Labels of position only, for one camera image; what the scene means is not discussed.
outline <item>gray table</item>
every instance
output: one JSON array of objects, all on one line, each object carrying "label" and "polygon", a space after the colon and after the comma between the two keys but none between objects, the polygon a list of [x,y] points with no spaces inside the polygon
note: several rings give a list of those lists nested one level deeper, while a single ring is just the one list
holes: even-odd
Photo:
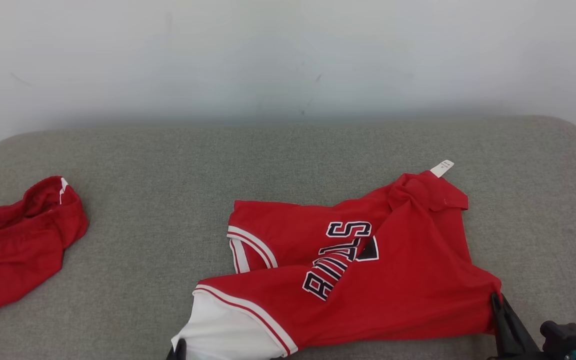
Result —
[{"label": "gray table", "polygon": [[[0,309],[0,360],[163,359],[202,278],[233,272],[235,199],[333,205],[444,159],[473,261],[538,344],[576,322],[576,126],[526,116],[374,125],[79,129],[0,142],[0,205],[64,176],[90,219],[63,269]],[[494,338],[357,342],[295,359],[485,359]]]}]

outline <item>white clothing tag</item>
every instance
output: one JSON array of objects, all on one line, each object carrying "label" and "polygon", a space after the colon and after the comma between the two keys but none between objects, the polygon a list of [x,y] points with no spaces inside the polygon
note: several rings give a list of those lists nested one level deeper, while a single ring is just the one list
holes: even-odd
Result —
[{"label": "white clothing tag", "polygon": [[450,160],[443,160],[439,163],[439,165],[430,169],[430,172],[433,173],[437,178],[441,178],[446,173],[446,171],[454,166],[454,164],[455,163]]}]

